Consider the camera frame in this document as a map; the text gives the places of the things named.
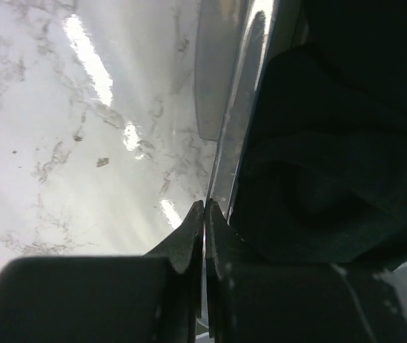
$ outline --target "folded black garment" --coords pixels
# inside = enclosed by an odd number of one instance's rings
[[[407,261],[407,9],[349,2],[261,86],[231,225],[275,263]]]

